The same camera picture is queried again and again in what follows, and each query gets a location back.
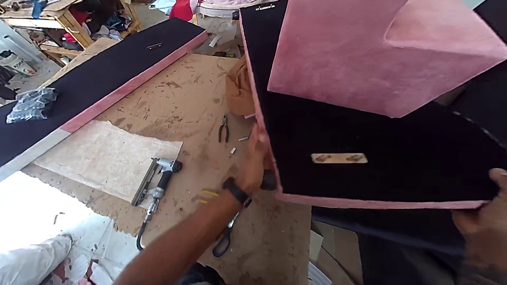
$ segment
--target red fabric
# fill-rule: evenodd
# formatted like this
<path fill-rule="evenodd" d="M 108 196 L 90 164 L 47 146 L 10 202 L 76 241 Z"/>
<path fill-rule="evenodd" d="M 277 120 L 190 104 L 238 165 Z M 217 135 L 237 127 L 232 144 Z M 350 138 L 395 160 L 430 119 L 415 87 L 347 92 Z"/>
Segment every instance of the red fabric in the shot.
<path fill-rule="evenodd" d="M 78 11 L 72 6 L 68 10 L 81 25 L 86 22 L 86 19 L 90 18 L 90 15 L 88 15 L 88 13 L 85 11 Z"/>
<path fill-rule="evenodd" d="M 70 33 L 68 33 L 68 32 L 66 32 L 65 34 L 63 34 L 63 37 L 67 40 L 67 42 L 68 42 L 69 44 L 73 44 L 73 43 L 77 43 L 77 42 L 78 42 L 78 41 L 76 41 L 76 39 L 74 39 L 74 37 L 73 37 Z"/>
<path fill-rule="evenodd" d="M 183 21 L 190 21 L 193 15 L 192 8 L 190 8 L 190 0 L 176 0 L 169 13 L 169 19 L 174 17 Z"/>

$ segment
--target pink velvet panel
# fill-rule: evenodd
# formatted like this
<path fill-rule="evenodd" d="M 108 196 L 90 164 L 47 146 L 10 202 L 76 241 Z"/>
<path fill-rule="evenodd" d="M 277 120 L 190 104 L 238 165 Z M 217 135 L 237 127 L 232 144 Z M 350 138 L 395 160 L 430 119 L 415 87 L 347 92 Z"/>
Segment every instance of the pink velvet panel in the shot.
<path fill-rule="evenodd" d="M 259 97 L 257 94 L 257 88 L 255 84 L 254 74 L 252 73 L 252 66 L 250 62 L 250 57 L 248 55 L 248 46 L 246 44 L 245 35 L 241 26 L 241 35 L 243 37 L 243 45 L 246 57 L 246 64 L 248 67 L 248 76 L 250 78 L 250 84 L 252 89 L 252 98 L 253 103 L 256 109 L 256 119 L 258 125 L 262 129 L 266 129 L 266 124 L 264 122 L 264 116 L 262 114 L 261 104 L 259 102 Z M 276 184 L 277 189 L 275 190 L 276 198 L 279 200 L 306 204 L 312 206 L 320 206 L 320 207 L 328 207 L 328 208 L 366 208 L 366 209 L 421 209 L 421 208 L 435 208 L 435 209 L 474 209 L 478 208 L 481 205 L 487 203 L 488 201 L 478 200 L 478 201 L 448 201 L 448 202 L 390 202 L 390 201 L 366 201 L 366 200 L 354 200 L 354 199 L 343 199 L 343 198 L 326 198 L 326 197 L 313 197 L 313 196 L 305 196 L 305 195 L 294 195 L 294 194 L 285 194 L 283 192 L 283 187 L 280 183 L 280 173 L 278 171 L 276 160 L 273 155 L 273 150 L 271 149 L 271 145 L 269 148 L 269 161 L 271 163 L 271 167 L 275 171 L 276 176 Z"/>
<path fill-rule="evenodd" d="M 289 0 L 268 90 L 399 118 L 506 58 L 462 0 Z"/>
<path fill-rule="evenodd" d="M 204 43 L 207 37 L 208 34 L 206 33 L 206 31 L 202 32 L 200 35 L 191 39 L 188 43 L 184 44 L 179 49 L 175 50 L 174 52 L 164 57 L 159 62 L 155 63 L 152 67 L 141 72 L 138 76 L 127 81 L 125 84 L 118 87 L 116 90 L 109 93 L 92 106 L 86 108 L 84 111 L 79 113 L 74 118 L 68 120 L 65 124 L 63 124 L 60 127 L 60 129 L 70 133 L 77 131 L 79 128 L 81 128 L 86 123 L 91 121 L 93 118 L 97 117 L 100 113 L 107 110 L 107 108 L 111 107 L 114 103 L 118 102 L 121 98 L 127 96 L 130 92 L 134 91 L 144 82 L 148 81 L 157 73 L 161 72 L 166 67 L 173 64 L 180 57 L 184 56 L 186 53 L 192 51 L 193 49 L 199 47 L 202 43 Z"/>

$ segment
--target paint bucket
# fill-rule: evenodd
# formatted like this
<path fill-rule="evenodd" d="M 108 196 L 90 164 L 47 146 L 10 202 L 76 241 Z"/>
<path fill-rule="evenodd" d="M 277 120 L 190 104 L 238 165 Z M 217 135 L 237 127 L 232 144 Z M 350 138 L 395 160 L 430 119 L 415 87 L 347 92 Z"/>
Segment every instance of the paint bucket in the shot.
<path fill-rule="evenodd" d="M 0 65 L 6 67 L 7 69 L 23 76 L 30 77 L 34 76 L 37 71 L 35 68 L 31 67 L 26 63 L 21 57 L 17 56 L 15 53 L 11 53 L 6 58 L 0 57 Z"/>

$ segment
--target metal clip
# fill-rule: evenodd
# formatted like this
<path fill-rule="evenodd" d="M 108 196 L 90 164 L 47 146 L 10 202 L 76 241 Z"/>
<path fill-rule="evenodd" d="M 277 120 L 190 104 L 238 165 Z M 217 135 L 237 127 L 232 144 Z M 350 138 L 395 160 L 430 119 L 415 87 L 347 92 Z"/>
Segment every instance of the metal clip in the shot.
<path fill-rule="evenodd" d="M 158 49 L 162 46 L 162 43 L 158 43 L 156 45 L 152 45 L 152 46 L 149 46 L 148 49 L 149 50 L 154 50 L 154 49 Z"/>
<path fill-rule="evenodd" d="M 269 8 L 274 8 L 274 7 L 275 7 L 275 5 L 274 5 L 274 4 L 271 4 L 271 5 L 269 5 L 269 6 L 265 6 L 265 7 L 261 7 L 261 6 L 259 6 L 259 7 L 257 7 L 257 8 L 255 9 L 255 11 L 266 10 L 266 9 L 269 9 Z"/>

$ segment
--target black watch strap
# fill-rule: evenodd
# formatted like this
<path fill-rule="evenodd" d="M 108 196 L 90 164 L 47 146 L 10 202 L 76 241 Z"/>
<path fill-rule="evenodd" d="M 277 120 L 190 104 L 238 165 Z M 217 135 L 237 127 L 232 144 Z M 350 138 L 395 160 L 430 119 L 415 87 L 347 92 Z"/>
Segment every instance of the black watch strap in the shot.
<path fill-rule="evenodd" d="M 234 196 L 243 206 L 246 208 L 250 203 L 252 202 L 252 199 L 241 189 L 239 188 L 236 183 L 234 183 L 234 178 L 229 177 L 227 178 L 224 183 L 222 184 L 222 189 L 229 189 L 232 196 Z"/>

